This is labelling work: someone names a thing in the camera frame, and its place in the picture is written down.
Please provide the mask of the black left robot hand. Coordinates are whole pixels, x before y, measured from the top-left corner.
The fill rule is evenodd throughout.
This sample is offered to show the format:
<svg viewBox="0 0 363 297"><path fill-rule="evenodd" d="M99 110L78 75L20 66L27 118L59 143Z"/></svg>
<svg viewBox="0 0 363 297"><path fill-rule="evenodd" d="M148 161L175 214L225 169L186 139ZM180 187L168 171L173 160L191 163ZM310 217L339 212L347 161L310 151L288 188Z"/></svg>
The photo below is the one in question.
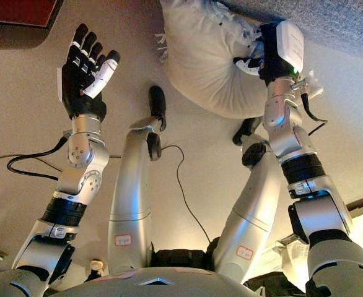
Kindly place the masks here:
<svg viewBox="0 0 363 297"><path fill-rule="evenodd" d="M57 78L59 100L71 119L82 114L94 115L99 121L105 119L107 106L102 90L118 67L120 54L111 50L104 55L102 50L96 34L86 24L80 24Z"/></svg>

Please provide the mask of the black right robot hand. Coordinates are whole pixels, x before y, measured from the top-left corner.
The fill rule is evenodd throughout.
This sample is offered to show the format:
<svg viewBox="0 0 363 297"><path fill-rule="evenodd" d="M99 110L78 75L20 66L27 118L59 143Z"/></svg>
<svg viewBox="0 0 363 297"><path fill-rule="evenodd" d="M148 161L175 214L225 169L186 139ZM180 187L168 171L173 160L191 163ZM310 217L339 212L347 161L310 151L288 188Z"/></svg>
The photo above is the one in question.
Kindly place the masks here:
<svg viewBox="0 0 363 297"><path fill-rule="evenodd" d="M290 20L261 24L252 56L237 57L234 64L256 75L266 85L280 77L298 78L304 65L304 36Z"/></svg>

